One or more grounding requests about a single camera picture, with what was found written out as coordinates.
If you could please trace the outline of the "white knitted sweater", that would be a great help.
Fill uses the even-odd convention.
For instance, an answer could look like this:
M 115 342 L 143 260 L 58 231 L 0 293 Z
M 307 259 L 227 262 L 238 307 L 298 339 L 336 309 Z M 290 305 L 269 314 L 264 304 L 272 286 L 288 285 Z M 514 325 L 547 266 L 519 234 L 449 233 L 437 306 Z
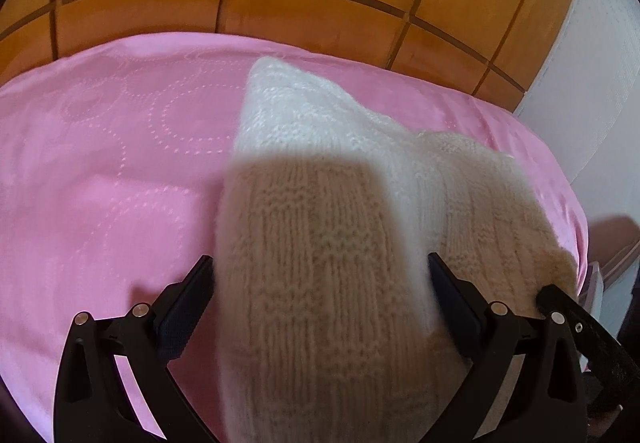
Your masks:
M 264 57 L 248 74 L 216 233 L 232 442 L 415 442 L 468 372 L 427 257 L 532 316 L 577 263 L 512 157 L 413 132 Z

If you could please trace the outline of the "pink bedspread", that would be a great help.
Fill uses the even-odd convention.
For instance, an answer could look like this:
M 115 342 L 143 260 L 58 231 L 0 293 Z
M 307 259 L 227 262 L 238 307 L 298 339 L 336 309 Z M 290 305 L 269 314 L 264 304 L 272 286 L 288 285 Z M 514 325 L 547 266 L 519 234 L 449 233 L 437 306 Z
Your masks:
M 416 131 L 511 155 L 587 270 L 580 207 L 548 146 L 509 111 L 451 88 L 240 36 L 160 33 L 90 48 L 1 89 L 1 376 L 46 441 L 68 328 L 125 314 L 212 252 L 250 67 L 279 57 Z

